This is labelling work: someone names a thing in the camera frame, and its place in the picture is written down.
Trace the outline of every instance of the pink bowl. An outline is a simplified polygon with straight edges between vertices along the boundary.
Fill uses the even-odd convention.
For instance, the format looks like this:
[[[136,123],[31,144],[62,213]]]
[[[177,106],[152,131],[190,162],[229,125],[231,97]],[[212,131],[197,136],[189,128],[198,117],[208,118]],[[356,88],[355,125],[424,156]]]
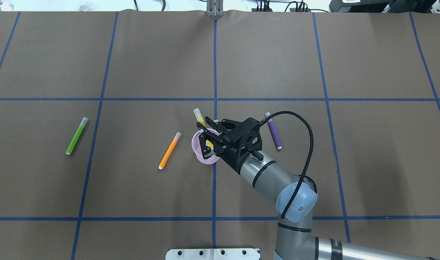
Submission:
[[[212,128],[207,128],[207,130],[209,130],[212,133],[215,133],[216,135],[218,135],[218,132],[213,130]],[[205,160],[202,157],[202,153],[200,151],[199,135],[200,135],[200,130],[194,134],[194,136],[193,136],[193,138],[191,140],[191,148],[193,149],[193,152],[196,154],[196,158],[200,162],[202,162],[203,164],[214,164],[214,163],[216,163],[220,159],[220,157],[218,157],[216,155],[212,155],[207,160]]]

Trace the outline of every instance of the marker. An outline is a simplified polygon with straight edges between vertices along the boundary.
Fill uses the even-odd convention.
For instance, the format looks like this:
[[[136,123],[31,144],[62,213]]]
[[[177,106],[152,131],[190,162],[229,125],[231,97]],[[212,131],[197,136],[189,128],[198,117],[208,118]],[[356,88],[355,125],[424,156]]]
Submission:
[[[270,112],[265,113],[265,117],[270,116]],[[275,142],[276,149],[281,150],[282,145],[281,141],[279,140],[278,133],[276,132],[275,124],[273,123],[273,119],[270,118],[268,120],[268,128],[270,128],[271,136],[273,137],[273,141]]]
[[[172,140],[172,143],[170,143],[169,148],[167,149],[167,152],[165,152],[164,158],[162,158],[161,163],[159,163],[159,170],[164,169],[165,164],[167,163],[167,161],[169,160],[170,155],[173,152],[173,149],[175,148],[175,146],[177,145],[178,140],[180,139],[180,136],[182,134],[180,132],[177,132],[177,134],[175,135],[175,137]]]
[[[82,133],[83,128],[85,127],[87,121],[88,121],[88,118],[84,117],[82,119],[82,122],[80,122],[80,125],[78,126],[77,131],[76,131],[71,143],[69,144],[68,149],[66,150],[67,155],[71,155],[71,153],[73,152],[74,147],[77,143],[77,140],[78,140],[78,138],[80,138],[80,134]]]
[[[202,115],[200,114],[200,110],[199,108],[195,108],[193,110],[194,115],[196,117],[197,122],[201,123],[203,126],[206,126],[205,122],[204,122],[204,118],[202,117]],[[210,148],[213,148],[213,143],[211,143],[209,140],[206,140],[206,145]]]

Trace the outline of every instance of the light blue joint cover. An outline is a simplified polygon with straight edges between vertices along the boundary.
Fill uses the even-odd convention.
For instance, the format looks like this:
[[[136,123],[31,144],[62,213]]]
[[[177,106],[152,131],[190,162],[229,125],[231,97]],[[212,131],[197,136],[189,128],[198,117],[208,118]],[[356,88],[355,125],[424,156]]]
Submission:
[[[282,214],[289,199],[291,199],[296,186],[296,182],[291,183],[279,194],[278,199],[276,200],[276,210],[278,210],[280,214]],[[313,209],[317,199],[318,194],[316,194],[308,184],[302,182],[294,201],[286,213],[286,218],[293,223],[298,223],[311,211],[311,209]]]
[[[276,250],[275,250],[275,260],[284,260],[283,258],[281,258],[281,257],[278,255],[278,253],[276,253]]]

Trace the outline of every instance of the white mounting bracket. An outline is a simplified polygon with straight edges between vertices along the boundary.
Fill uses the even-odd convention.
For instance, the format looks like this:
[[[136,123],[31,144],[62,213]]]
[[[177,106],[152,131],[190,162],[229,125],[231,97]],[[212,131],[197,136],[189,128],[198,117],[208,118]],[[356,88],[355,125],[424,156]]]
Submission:
[[[255,248],[169,250],[165,260],[260,260],[260,250]]]
[[[206,15],[209,17],[223,16],[223,0],[207,0]]]

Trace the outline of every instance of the purple marker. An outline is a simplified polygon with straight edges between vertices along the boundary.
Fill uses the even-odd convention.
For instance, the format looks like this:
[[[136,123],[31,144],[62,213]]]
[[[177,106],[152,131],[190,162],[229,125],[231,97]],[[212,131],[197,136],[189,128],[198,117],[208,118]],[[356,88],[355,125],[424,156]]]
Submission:
[[[265,117],[268,117],[270,115],[270,112],[265,113]],[[273,141],[275,142],[276,149],[281,150],[282,145],[281,141],[279,140],[278,133],[276,132],[275,124],[273,123],[273,119],[270,118],[268,120],[268,127],[270,128],[271,136],[273,137]]]

